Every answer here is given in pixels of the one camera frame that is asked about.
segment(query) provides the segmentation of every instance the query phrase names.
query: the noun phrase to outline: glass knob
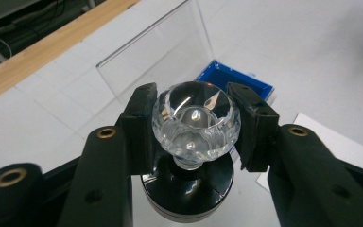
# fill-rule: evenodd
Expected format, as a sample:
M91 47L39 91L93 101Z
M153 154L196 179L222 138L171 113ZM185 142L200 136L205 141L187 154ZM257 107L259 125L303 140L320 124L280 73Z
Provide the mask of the glass knob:
M233 101L215 85L201 81L170 87L160 94L152 115L156 139L187 170L227 153L240 126Z

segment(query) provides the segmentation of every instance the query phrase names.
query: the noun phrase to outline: blue box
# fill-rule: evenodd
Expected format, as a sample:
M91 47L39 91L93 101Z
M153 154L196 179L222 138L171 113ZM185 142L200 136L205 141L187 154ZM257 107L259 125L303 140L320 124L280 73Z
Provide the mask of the blue box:
M218 61L212 61L196 80L212 83L224 92L226 92L228 82L244 84L251 87L264 100L267 100L274 90L273 86L235 71Z

